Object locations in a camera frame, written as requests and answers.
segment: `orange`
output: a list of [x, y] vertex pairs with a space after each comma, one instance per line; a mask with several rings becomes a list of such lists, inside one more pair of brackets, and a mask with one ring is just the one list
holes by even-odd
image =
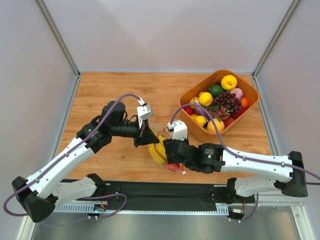
[[246, 109], [249, 106], [248, 100], [246, 98], [243, 97], [240, 101], [242, 102], [241, 107]]
[[[216, 127], [218, 128], [218, 131], [221, 132], [223, 129], [225, 129], [225, 124], [223, 121], [219, 121], [218, 119], [214, 118], [213, 119]], [[213, 133], [217, 133], [214, 124], [212, 123], [212, 121], [208, 122], [208, 131], [209, 132], [213, 132]]]

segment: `metal floor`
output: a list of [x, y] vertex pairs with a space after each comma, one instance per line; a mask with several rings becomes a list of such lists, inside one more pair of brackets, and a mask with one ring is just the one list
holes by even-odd
[[[253, 208], [247, 207], [249, 214]], [[84, 217], [82, 213], [53, 213], [46, 224], [58, 225]], [[299, 240], [289, 206], [260, 206], [248, 222], [225, 216], [117, 214], [64, 227], [36, 225], [32, 240]]]

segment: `plastic bag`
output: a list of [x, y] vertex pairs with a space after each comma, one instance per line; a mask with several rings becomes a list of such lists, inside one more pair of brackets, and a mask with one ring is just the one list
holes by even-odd
[[150, 126], [150, 129], [153, 131], [153, 133], [160, 140], [160, 143], [148, 145], [148, 149], [151, 157], [157, 163], [161, 164], [162, 166], [169, 169], [170, 171], [173, 171], [176, 173], [182, 173], [183, 175], [185, 175], [186, 172], [184, 171], [183, 164], [178, 164], [178, 163], [168, 164], [168, 161], [167, 161], [166, 151], [165, 151], [163, 141], [165, 139], [170, 139], [172, 137], [172, 133], [169, 132], [166, 127], [157, 123], [150, 122], [149, 126]]

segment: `yellow fruit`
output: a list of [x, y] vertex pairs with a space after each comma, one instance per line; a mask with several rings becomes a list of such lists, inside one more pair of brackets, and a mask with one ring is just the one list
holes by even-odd
[[224, 90], [235, 89], [238, 84], [237, 78], [233, 75], [224, 76], [221, 80], [221, 87]]
[[201, 127], [207, 123], [207, 119], [204, 116], [196, 116], [194, 119]]
[[159, 138], [159, 141], [160, 141], [160, 144], [164, 144], [164, 140], [166, 140], [166, 138], [164, 137], [164, 136], [161, 136], [160, 138]]
[[204, 107], [210, 106], [210, 104], [212, 103], [213, 100], [214, 100], [214, 98], [212, 97], [211, 93], [209, 93], [209, 92], [203, 92], [199, 96], [199, 103]]
[[162, 137], [160, 137], [160, 143], [156, 144], [155, 146], [153, 144], [149, 144], [148, 145], [148, 149], [149, 149], [149, 153], [150, 153], [151, 157], [153, 158], [153, 160], [155, 160], [156, 162], [158, 162], [160, 164], [164, 164], [166, 162], [162, 157], [167, 159], [166, 150], [165, 150], [165, 147], [163, 145], [163, 141], [165, 139], [166, 138], [164, 138], [162, 136]]
[[191, 98], [191, 100], [190, 100], [189, 103], [190, 103], [190, 104], [194, 104], [194, 103], [195, 103], [195, 99], [199, 100], [199, 98], [198, 98], [197, 96], [195, 96], [195, 97]]
[[[218, 121], [218, 119], [216, 119], [216, 118], [214, 118], [213, 120], [214, 120], [214, 123], [217, 126], [219, 132], [221, 132], [223, 129], [225, 129], [225, 124], [223, 121]], [[209, 132], [217, 133], [212, 121], [208, 122], [207, 129]]]

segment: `red apple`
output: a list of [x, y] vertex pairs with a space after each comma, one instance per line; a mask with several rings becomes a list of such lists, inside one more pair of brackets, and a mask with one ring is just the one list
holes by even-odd
[[228, 117], [226, 119], [222, 119], [222, 122], [224, 123], [224, 127], [226, 128], [234, 122], [234, 119], [232, 117]]
[[232, 116], [232, 118], [233, 118], [234, 120], [236, 120], [236, 119], [237, 119], [238, 117], [240, 117], [245, 111], [246, 111], [246, 108], [245, 108], [245, 107], [242, 107], [242, 108], [239, 110], [238, 113], [234, 113], [234, 114], [232, 114], [231, 116]]

